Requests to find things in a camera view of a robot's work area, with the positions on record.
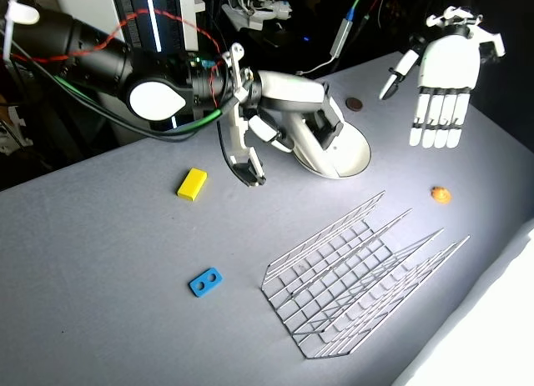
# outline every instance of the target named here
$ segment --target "gray table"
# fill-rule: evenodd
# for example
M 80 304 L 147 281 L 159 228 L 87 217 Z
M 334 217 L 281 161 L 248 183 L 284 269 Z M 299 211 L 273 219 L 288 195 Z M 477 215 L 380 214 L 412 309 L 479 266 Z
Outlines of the gray table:
M 342 108 L 372 148 L 351 180 L 316 177 L 260 145 L 267 184 L 245 188 L 209 129 L 185 144 L 143 140 L 1 193 L 0 384 L 391 383 L 534 215 L 534 155 L 474 108 L 458 148 L 408 146 L 416 76 L 377 100 L 399 56 L 328 77 L 339 101 L 364 103 Z M 191 203 L 174 192 L 193 166 L 209 179 Z M 434 185 L 453 192 L 450 205 L 430 198 Z M 440 227 L 433 248 L 472 238 L 356 353 L 304 360 L 259 290 L 265 267 L 381 190 L 372 221 L 414 209 L 392 244 Z M 188 281 L 211 266 L 223 283 L 194 297 Z

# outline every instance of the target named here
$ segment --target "yellow sponge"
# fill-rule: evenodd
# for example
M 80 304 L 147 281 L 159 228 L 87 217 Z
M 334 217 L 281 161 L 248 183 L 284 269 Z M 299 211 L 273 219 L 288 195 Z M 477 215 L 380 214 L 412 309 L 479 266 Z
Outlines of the yellow sponge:
M 208 173 L 197 168 L 191 168 L 176 194 L 181 198 L 194 201 L 207 178 Z

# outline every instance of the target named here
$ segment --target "palm of robotic hand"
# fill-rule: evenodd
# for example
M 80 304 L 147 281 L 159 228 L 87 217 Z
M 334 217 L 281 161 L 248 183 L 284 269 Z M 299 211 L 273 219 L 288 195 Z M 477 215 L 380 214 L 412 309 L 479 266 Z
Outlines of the palm of robotic hand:
M 448 7 L 441 17 L 426 19 L 426 26 L 437 26 L 445 34 L 428 46 L 408 51 L 382 88 L 380 99 L 391 97 L 405 75 L 421 59 L 418 77 L 420 90 L 416 115 L 410 133 L 410 145 L 423 148 L 454 148 L 460 142 L 471 90 L 476 86 L 481 65 L 480 45 L 493 43 L 498 57 L 505 54 L 499 33 L 479 28 L 482 16 Z

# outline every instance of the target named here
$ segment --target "blue block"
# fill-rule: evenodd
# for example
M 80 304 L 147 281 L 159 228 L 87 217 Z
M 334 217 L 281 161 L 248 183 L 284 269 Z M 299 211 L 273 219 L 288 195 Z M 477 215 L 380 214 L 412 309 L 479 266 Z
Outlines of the blue block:
M 197 278 L 189 282 L 189 287 L 197 297 L 203 297 L 209 290 L 217 287 L 223 281 L 223 277 L 215 268 L 210 268 Z

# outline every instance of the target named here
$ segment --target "wire basket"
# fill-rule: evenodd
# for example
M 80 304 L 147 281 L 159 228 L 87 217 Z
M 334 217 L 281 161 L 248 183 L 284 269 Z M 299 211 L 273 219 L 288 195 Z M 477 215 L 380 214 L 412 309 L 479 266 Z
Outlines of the wire basket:
M 378 230 L 365 218 L 379 193 L 269 264 L 262 291 L 306 358 L 354 352 L 469 238 L 416 262 L 443 229 L 392 252 L 380 239 L 411 210 Z

